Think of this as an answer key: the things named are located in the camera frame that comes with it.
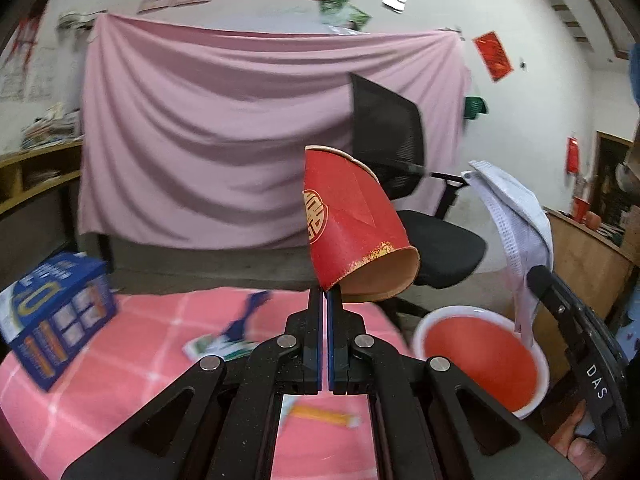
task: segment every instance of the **pink curtain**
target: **pink curtain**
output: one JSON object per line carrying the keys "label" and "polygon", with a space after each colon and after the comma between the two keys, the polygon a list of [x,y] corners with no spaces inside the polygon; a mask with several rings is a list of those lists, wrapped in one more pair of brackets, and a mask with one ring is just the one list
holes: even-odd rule
{"label": "pink curtain", "polygon": [[[350,145],[349,72],[414,101],[448,171],[468,72],[455,32],[254,34],[103,15],[87,53],[81,232],[174,248],[306,244],[304,147]],[[405,206],[433,213],[426,178]]]}

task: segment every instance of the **pink blanket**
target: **pink blanket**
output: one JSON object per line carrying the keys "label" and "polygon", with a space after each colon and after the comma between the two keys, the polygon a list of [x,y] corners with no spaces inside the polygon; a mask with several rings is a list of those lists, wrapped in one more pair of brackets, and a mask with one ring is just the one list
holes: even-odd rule
{"label": "pink blanket", "polygon": [[[79,225],[156,246],[306,244],[304,147],[350,145],[349,72],[422,111],[449,171],[468,81],[455,32],[278,35],[97,20],[82,97]],[[403,204],[433,213],[442,183]]]}
{"label": "pink blanket", "polygon": [[[202,334],[219,333],[237,319],[250,292],[217,288],[169,296],[119,296],[118,315],[48,394],[9,354],[0,365],[0,408],[32,459],[49,479],[57,480],[73,460],[189,368],[182,346]],[[250,318],[247,337],[264,340],[281,334],[287,316],[306,308],[307,298],[307,292],[274,292]],[[375,305],[347,308],[364,317],[369,333],[408,354]],[[272,478],[377,478],[366,397],[333,396],[324,382],[321,394],[298,402],[357,415],[362,423],[349,429],[290,416],[278,435]]]}

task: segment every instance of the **red cup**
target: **red cup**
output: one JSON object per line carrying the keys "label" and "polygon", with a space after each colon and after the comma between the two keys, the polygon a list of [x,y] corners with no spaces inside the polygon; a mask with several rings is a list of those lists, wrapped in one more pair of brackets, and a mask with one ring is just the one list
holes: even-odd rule
{"label": "red cup", "polygon": [[305,149],[311,261],[324,290],[345,303],[391,298],[414,282],[420,256],[375,174],[345,152]]}
{"label": "red cup", "polygon": [[574,196],[574,201],[571,206],[571,218],[578,223],[581,223],[589,210],[590,204],[586,200]]}

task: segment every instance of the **finger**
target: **finger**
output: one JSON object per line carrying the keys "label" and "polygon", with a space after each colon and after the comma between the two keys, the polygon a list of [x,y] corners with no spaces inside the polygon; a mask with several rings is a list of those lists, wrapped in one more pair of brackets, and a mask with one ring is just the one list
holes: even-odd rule
{"label": "finger", "polygon": [[569,446],[567,458],[578,468],[584,480],[596,476],[607,461],[594,442],[582,437],[576,438]]}
{"label": "finger", "polygon": [[574,412],[569,415],[558,430],[549,439],[549,445],[562,456],[569,452],[569,446],[574,440],[575,427],[580,423],[586,412],[586,402],[582,400],[575,407]]}

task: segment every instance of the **pink checkered cloth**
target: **pink checkered cloth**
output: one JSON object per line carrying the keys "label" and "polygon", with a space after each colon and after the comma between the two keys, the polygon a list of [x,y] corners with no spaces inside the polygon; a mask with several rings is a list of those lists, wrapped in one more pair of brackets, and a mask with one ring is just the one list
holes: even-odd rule
{"label": "pink checkered cloth", "polygon": [[[192,363],[182,353],[189,340],[219,333],[241,316],[253,290],[217,288],[168,296],[118,296],[118,315],[71,363],[48,394],[22,370],[14,354],[0,365],[0,408],[34,462],[51,480],[127,420]],[[250,318],[247,337],[281,334],[287,316],[306,308],[308,292],[274,291]],[[367,332],[410,354],[377,306],[347,306],[365,319]],[[377,478],[369,408],[364,396],[318,396],[309,406],[351,413],[354,429],[290,416],[276,442],[272,478],[367,480]]]}

